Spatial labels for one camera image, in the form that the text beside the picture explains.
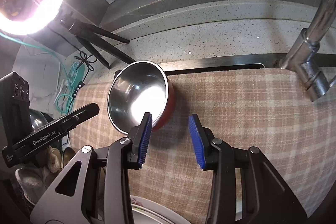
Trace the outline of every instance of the green cable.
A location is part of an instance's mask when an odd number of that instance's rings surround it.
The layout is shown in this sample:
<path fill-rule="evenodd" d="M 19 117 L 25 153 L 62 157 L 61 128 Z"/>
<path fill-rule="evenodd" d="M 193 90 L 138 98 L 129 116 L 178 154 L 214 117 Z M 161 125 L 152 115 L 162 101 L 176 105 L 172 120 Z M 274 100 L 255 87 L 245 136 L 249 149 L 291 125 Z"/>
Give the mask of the green cable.
<path fill-rule="evenodd" d="M 51 52 L 51 51 L 48 50 L 47 48 L 43 48 L 43 47 L 39 47 L 39 46 L 35 46 L 35 45 L 31 45 L 31 44 L 26 43 L 26 42 L 23 42 L 23 41 L 21 41 L 21 40 L 15 39 L 15 38 L 13 38 L 13 37 L 9 37 L 9 36 L 3 34 L 2 32 L 0 32 L 0 36 L 2 36 L 2 37 L 5 38 L 5 39 L 8 39 L 8 40 L 10 40 L 10 41 L 19 43 L 19 44 L 21 44 L 21 45 L 25 45 L 25 46 L 28 46 L 28 47 L 32 47 L 32 48 L 36 48 L 36 49 L 42 50 L 42 51 L 44 51 L 44 52 L 49 53 L 51 56 L 55 57 L 55 58 L 59 61 L 59 63 L 60 63 L 60 65 L 61 65 L 62 69 L 64 70 L 64 73 L 65 73 L 66 78 L 67 78 L 67 81 L 68 81 L 68 87 L 69 87 L 69 89 L 70 89 L 70 91 L 71 91 L 71 94 L 73 93 L 73 90 L 71 90 L 71 80 L 70 80 L 70 78 L 69 78 L 69 75 L 68 75 L 68 73 L 67 73 L 67 71 L 66 71 L 66 69 L 65 69 L 65 66 L 64 66 L 63 63 L 62 63 L 62 61 L 58 58 L 58 56 L 57 56 L 56 54 L 54 54 L 53 52 Z M 67 111 L 63 111 L 63 110 L 61 110 L 61 109 L 59 108 L 59 106 L 58 106 L 58 101 L 59 101 L 59 99 L 60 99 L 61 97 L 63 97 L 63 96 L 68 96 L 68 97 L 70 97 L 71 99 L 73 99 L 73 97 L 72 97 L 71 95 L 68 95 L 68 94 L 60 94 L 60 95 L 58 96 L 58 98 L 56 99 L 56 101 L 55 101 L 55 107 L 56 107 L 57 111 L 59 111 L 61 114 L 68 114 Z"/>
<path fill-rule="evenodd" d="M 16 42 L 16 43 L 19 43 L 21 45 L 25 45 L 25 46 L 28 46 L 28 47 L 32 47 L 32 48 L 37 48 L 39 50 L 42 50 L 44 52 L 47 52 L 49 53 L 50 55 L 52 55 L 53 57 L 57 58 L 57 60 L 59 61 L 59 63 L 61 64 L 61 67 L 63 68 L 64 72 L 65 72 L 65 75 L 67 77 L 67 81 L 68 81 L 68 85 L 70 86 L 71 84 L 71 81 L 70 81 L 70 78 L 68 76 L 68 73 L 65 69 L 65 66 L 63 65 L 62 61 L 58 58 L 58 56 L 56 54 L 54 54 L 53 52 L 51 52 L 50 50 L 48 50 L 47 48 L 43 48 L 43 47 L 39 47 L 39 46 L 35 46 L 35 45 L 31 45 L 31 44 L 28 44 L 28 43 L 25 43 L 21 40 L 18 40 L 18 39 L 15 39 L 13 37 L 8 37 L 7 35 L 3 34 L 2 32 L 0 32 L 0 36 L 2 36 L 3 38 L 6 38 L 8 40 L 11 40 L 13 42 Z"/>

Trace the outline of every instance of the beige checkered cloth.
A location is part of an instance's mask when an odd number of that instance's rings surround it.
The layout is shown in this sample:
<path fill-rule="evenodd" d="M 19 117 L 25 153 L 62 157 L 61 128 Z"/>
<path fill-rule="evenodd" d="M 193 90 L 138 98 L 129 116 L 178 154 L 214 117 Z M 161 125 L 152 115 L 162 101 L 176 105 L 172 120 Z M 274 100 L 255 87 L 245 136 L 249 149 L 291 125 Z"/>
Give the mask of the beige checkered cloth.
<path fill-rule="evenodd" d="M 327 68 L 327 75 L 336 69 Z M 129 172 L 131 194 L 160 203 L 194 224 L 204 224 L 212 171 L 201 171 L 188 116 L 233 147 L 257 146 L 310 215 L 336 178 L 336 89 L 312 103 L 294 72 L 234 70 L 169 76 L 177 94 L 172 118 L 153 132 L 142 170 Z M 111 83 L 82 88 L 75 108 L 95 102 L 100 114 L 73 130 L 75 148 L 109 146 L 124 135 L 107 114 Z"/>

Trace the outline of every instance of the faucet spout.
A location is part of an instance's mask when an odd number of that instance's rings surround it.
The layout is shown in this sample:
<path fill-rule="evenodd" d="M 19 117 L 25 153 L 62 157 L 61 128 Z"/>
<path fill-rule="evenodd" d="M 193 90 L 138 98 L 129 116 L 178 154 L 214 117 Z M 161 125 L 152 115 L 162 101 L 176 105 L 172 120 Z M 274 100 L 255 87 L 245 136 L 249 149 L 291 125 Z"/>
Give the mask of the faucet spout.
<path fill-rule="evenodd" d="M 328 83 L 322 70 L 312 60 L 320 48 L 323 38 L 336 17 L 336 0 L 321 0 L 320 6 L 307 29 L 302 29 L 280 68 L 295 71 L 306 87 L 311 101 L 325 95 L 336 83 Z"/>
<path fill-rule="evenodd" d="M 336 17 L 336 0 L 321 0 L 320 6 L 307 29 L 307 40 L 317 45 Z"/>

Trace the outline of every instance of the speckled countertop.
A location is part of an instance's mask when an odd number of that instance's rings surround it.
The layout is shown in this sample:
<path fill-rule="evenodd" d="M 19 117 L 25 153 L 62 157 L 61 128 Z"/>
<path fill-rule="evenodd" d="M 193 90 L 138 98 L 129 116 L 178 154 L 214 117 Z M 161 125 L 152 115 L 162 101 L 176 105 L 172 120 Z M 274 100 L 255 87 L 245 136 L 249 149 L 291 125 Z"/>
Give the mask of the speckled countertop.
<path fill-rule="evenodd" d="M 197 58 L 288 52 L 302 28 L 309 23 L 278 19 L 241 19 L 190 25 L 150 34 L 116 47 L 135 60 L 156 63 Z M 336 29 L 330 28 L 319 53 L 336 54 Z M 89 75 L 90 83 L 112 81 L 116 70 L 127 64 L 101 52 L 113 64 L 108 70 L 100 63 Z"/>

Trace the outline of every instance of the cable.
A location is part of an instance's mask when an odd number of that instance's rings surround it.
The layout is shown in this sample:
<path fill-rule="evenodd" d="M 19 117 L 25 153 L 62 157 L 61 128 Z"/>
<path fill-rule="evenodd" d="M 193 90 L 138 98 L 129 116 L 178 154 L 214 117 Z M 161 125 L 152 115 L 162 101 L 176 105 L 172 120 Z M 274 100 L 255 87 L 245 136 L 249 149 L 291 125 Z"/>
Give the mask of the cable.
<path fill-rule="evenodd" d="M 13 42 L 16 42 L 16 43 L 19 43 L 19 44 L 21 44 L 21 45 L 24 45 L 24 46 L 28 46 L 28 47 L 32 47 L 32 48 L 37 48 L 37 49 L 42 50 L 42 51 L 44 51 L 44 52 L 47 52 L 47 53 L 49 53 L 50 55 L 52 55 L 53 57 L 55 57 L 55 58 L 59 61 L 59 63 L 60 63 L 60 65 L 61 65 L 62 69 L 64 70 L 65 75 L 66 75 L 66 78 L 67 78 L 67 81 L 68 81 L 68 85 L 70 86 L 71 81 L 70 81 L 70 78 L 69 78 L 69 76 L 68 76 L 68 73 L 67 73 L 67 71 L 66 71 L 66 69 L 65 69 L 65 66 L 63 65 L 62 61 L 59 59 L 59 57 L 58 57 L 56 54 L 54 54 L 53 52 L 51 52 L 51 51 L 48 50 L 47 48 L 43 48 L 43 47 L 39 47 L 39 46 L 35 46 L 35 45 L 31 45 L 31 44 L 26 43 L 26 42 L 23 42 L 23 41 L 21 41 L 21 40 L 19 40 L 19 39 L 15 39 L 15 38 L 13 38 L 13 37 L 9 37 L 9 36 L 3 34 L 2 32 L 0 32 L 0 36 L 3 37 L 3 38 L 6 38 L 6 39 L 8 39 L 8 40 L 11 40 L 11 41 L 13 41 Z"/>
<path fill-rule="evenodd" d="M 54 34 L 58 35 L 59 37 L 63 38 L 66 42 L 68 42 L 72 47 L 74 47 L 76 50 L 78 51 L 81 51 L 77 46 L 73 45 L 69 40 L 67 40 L 63 35 L 61 35 L 60 33 L 54 31 L 52 28 L 50 28 L 48 25 L 47 25 L 48 29 L 50 31 L 52 31 Z"/>
<path fill-rule="evenodd" d="M 37 56 L 37 55 L 40 55 L 40 54 L 49 54 L 48 52 L 38 52 L 38 53 L 36 53 L 36 54 L 32 54 L 32 53 L 29 52 L 29 50 L 28 50 L 28 48 L 27 48 L 26 45 L 24 45 L 24 47 L 25 47 L 25 49 L 27 50 L 27 52 L 28 52 L 28 54 L 29 54 L 30 56 Z"/>
<path fill-rule="evenodd" d="M 82 66 L 83 64 L 85 64 L 86 67 L 87 67 L 86 75 L 85 75 L 84 79 L 82 80 L 82 81 L 84 82 L 85 79 L 86 79 L 86 77 L 88 76 L 89 72 L 90 72 L 90 71 L 94 71 L 94 68 L 93 68 L 93 66 L 92 66 L 91 64 L 97 62 L 98 59 L 96 58 L 94 61 L 89 61 L 89 59 L 90 59 L 92 56 L 94 56 L 93 54 L 91 54 L 91 55 L 88 56 L 86 52 L 82 51 L 82 50 L 79 49 L 77 46 L 73 45 L 73 44 L 72 44 L 69 40 L 67 40 L 63 35 L 61 35 L 60 33 L 56 32 L 56 31 L 54 31 L 54 30 L 53 30 L 51 27 L 49 27 L 49 26 L 48 26 L 48 28 L 50 29 L 51 32 L 53 32 L 53 33 L 55 33 L 56 35 L 62 37 L 66 42 L 68 42 L 71 46 L 73 46 L 76 50 L 78 50 L 78 52 L 79 52 L 79 56 L 75 56 L 75 59 L 77 59 L 80 63 L 79 63 L 79 65 L 77 66 L 76 69 L 79 69 L 79 67 Z M 70 86 L 68 86 L 68 88 L 69 88 L 70 95 L 67 94 L 67 93 L 60 94 L 60 95 L 58 95 L 58 97 L 57 97 L 57 99 L 56 99 L 56 101 L 55 101 L 55 108 L 56 108 L 61 114 L 68 114 L 68 113 L 70 112 L 71 106 L 72 106 L 73 101 L 74 101 L 74 99 L 73 99 L 73 97 L 72 97 L 72 94 L 73 94 L 73 91 L 74 91 L 74 89 L 75 89 L 76 87 L 70 85 Z M 68 100 L 69 100 L 70 98 L 72 98 L 72 100 L 71 100 L 70 103 L 69 103 L 69 101 L 66 103 L 66 107 L 68 107 L 68 110 L 67 110 L 67 111 L 63 111 L 63 107 L 62 107 L 62 109 L 60 109 L 59 106 L 58 106 L 59 99 L 60 99 L 61 97 L 64 97 L 64 96 L 69 97 Z"/>

